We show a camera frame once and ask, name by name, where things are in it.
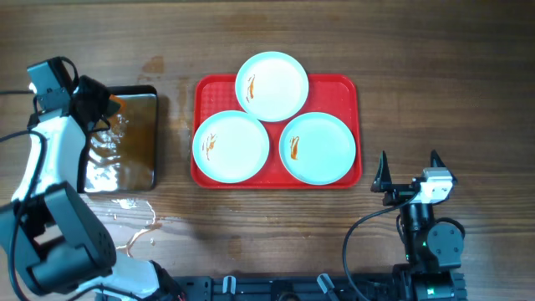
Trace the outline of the orange green sponge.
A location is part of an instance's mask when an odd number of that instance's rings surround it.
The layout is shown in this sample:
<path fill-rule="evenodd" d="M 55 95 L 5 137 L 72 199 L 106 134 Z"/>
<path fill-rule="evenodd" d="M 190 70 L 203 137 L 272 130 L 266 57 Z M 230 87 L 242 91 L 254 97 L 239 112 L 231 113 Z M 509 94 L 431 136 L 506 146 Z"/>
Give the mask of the orange green sponge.
<path fill-rule="evenodd" d="M 122 98 L 111 94 L 104 115 L 106 117 L 112 117 L 114 115 L 121 114 L 125 108 L 125 101 Z"/>

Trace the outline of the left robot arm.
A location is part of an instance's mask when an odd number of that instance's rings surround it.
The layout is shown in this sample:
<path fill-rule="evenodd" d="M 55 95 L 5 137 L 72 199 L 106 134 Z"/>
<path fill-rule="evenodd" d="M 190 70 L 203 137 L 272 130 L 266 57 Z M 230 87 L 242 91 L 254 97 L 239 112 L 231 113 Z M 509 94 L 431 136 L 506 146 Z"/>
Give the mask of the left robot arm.
<path fill-rule="evenodd" d="M 116 252 L 101 221 L 78 193 L 87 136 L 118 104 L 110 90 L 82 76 L 53 88 L 37 89 L 44 102 L 23 131 L 32 148 L 21 186 L 1 208 L 1 246 L 8 275 L 20 300 L 22 291 L 44 296 L 89 291 L 128 300 L 183 300 L 179 283 L 159 264 Z"/>

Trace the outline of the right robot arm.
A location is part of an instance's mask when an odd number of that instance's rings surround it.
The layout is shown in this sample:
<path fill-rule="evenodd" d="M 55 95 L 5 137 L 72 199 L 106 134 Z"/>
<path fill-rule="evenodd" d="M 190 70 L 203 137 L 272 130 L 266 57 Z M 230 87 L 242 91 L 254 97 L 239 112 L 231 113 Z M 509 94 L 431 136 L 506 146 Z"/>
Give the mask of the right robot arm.
<path fill-rule="evenodd" d="M 466 230 L 449 217 L 436 218 L 434 206 L 449 199 L 455 176 L 436 151 L 431 165 L 410 184 L 395 184 L 387 156 L 380 156 L 370 190 L 385 194 L 383 205 L 400 211 L 398 233 L 405 246 L 406 264 L 393 267 L 393 281 L 400 300 L 466 300 L 461 267 Z"/>

